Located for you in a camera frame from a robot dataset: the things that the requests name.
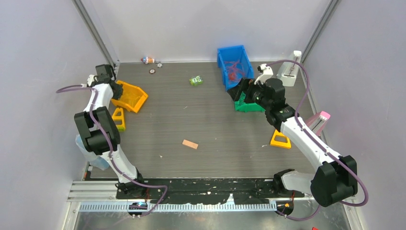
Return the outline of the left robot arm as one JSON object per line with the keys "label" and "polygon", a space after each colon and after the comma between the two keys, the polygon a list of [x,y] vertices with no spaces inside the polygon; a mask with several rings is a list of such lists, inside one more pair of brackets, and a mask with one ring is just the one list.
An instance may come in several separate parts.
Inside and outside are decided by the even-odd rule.
{"label": "left robot arm", "polygon": [[91,95],[87,106],[74,115],[79,134],[77,145],[89,156],[89,163],[101,169],[112,168],[118,177],[116,187],[123,194],[142,198],[147,186],[138,169],[130,163],[121,148],[121,136],[109,112],[111,99],[118,99],[123,88],[116,83],[114,68],[109,64],[96,66],[96,74],[89,75],[84,89]]}

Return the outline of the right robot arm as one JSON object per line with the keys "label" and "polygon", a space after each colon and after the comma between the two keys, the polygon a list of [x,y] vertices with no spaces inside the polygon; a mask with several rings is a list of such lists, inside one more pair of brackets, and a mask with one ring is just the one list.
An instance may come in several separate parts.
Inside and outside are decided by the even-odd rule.
{"label": "right robot arm", "polygon": [[242,78],[227,90],[233,101],[245,94],[246,103],[255,103],[265,110],[268,123],[285,135],[305,155],[315,172],[301,173],[287,169],[276,173],[273,190],[278,196],[291,191],[311,195],[316,202],[328,207],[358,193],[357,163],[353,157],[341,156],[325,144],[299,114],[286,103],[285,87],[279,79],[268,79],[255,84]]}

